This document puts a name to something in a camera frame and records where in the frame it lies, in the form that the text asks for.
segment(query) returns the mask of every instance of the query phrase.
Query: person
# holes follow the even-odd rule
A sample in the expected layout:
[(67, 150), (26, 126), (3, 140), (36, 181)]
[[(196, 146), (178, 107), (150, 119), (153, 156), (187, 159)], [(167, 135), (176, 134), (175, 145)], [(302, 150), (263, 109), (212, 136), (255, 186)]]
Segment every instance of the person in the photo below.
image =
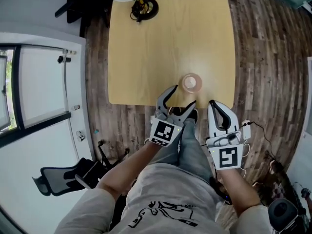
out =
[(129, 191), (121, 221), (110, 234), (209, 233), (270, 234), (268, 210), (256, 191), (235, 169), (218, 171), (238, 220), (229, 231), (215, 223), (221, 198), (209, 185), (207, 157), (195, 138), (198, 111), (168, 147), (147, 142), (111, 169), (95, 189), (88, 190), (58, 225), (55, 234), (108, 232), (115, 201)]

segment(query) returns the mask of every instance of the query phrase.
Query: table top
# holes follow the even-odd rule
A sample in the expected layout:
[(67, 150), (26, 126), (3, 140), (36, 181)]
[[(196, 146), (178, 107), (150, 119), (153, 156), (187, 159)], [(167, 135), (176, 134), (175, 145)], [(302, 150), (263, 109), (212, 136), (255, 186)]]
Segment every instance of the table top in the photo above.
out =
[(156, 0), (158, 14), (140, 24), (130, 18), (133, 2), (113, 3), (108, 46), (108, 93), (112, 104), (155, 106), (167, 88), (198, 74), (196, 94), (180, 85), (167, 105), (215, 99), (232, 108), (234, 35), (228, 0)]

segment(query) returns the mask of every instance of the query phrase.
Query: white t-shirt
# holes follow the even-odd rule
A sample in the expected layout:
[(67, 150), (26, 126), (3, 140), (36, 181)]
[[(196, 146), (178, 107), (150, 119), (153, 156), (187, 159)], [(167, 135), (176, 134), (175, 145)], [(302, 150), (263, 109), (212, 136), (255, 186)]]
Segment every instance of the white t-shirt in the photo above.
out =
[[(229, 231), (215, 223), (219, 196), (202, 179), (169, 164), (147, 166), (110, 234), (270, 234), (268, 210), (246, 210)], [(109, 230), (115, 201), (105, 190), (88, 190), (59, 224), (56, 234), (101, 234)]]

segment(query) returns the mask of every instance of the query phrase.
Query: leg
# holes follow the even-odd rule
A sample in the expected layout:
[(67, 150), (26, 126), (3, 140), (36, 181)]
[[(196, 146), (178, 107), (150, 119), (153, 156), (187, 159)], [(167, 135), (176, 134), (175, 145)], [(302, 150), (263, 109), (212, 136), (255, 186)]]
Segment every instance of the leg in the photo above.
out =
[(212, 177), (207, 157), (198, 140), (195, 138), (195, 121), (193, 119), (186, 119), (184, 122), (184, 129), (181, 138), (181, 147), (178, 157), (178, 167), (195, 174), (207, 183)]
[(178, 135), (170, 146), (162, 147), (149, 163), (149, 165), (156, 163), (167, 163), (177, 166), (177, 146), (179, 144), (180, 137), (181, 135)]

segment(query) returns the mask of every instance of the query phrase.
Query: black chair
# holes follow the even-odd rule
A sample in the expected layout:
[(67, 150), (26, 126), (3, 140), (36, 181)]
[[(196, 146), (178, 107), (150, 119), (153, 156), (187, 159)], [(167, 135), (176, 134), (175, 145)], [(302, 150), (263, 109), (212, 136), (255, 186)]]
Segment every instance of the black chair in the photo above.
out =
[(84, 188), (95, 188), (98, 181), (110, 169), (118, 165), (129, 152), (129, 149), (126, 149), (122, 159), (111, 164), (101, 149), (102, 145), (103, 141), (100, 141), (98, 148), (102, 156), (102, 162), (93, 162), (89, 159), (82, 158), (72, 167), (42, 167), (40, 169), (41, 176), (33, 178), (39, 191), (45, 196), (50, 196), (51, 194), (53, 196), (60, 196)]
[(55, 12), (55, 17), (58, 18), (67, 12), (68, 23), (82, 18), (84, 24), (89, 26), (91, 18), (99, 15), (103, 16), (105, 26), (109, 27), (107, 14), (112, 4), (113, 0), (67, 0), (67, 3)]

